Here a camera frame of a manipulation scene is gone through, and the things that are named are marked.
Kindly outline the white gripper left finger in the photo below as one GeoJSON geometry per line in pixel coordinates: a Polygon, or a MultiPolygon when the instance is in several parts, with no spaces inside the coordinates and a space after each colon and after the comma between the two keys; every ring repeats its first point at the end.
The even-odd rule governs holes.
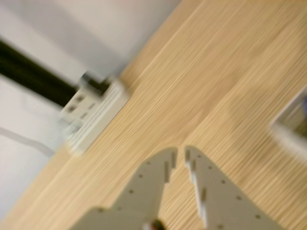
{"type": "Polygon", "coordinates": [[[164,185],[176,167],[177,148],[169,147],[145,160],[109,209],[94,207],[73,230],[150,230],[157,220],[164,185]]]}

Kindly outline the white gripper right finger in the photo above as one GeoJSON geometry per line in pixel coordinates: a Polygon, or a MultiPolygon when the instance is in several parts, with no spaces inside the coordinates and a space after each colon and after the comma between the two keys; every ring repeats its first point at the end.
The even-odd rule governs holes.
{"type": "Polygon", "coordinates": [[[207,230],[280,230],[201,150],[185,147],[199,216],[207,230]]]}

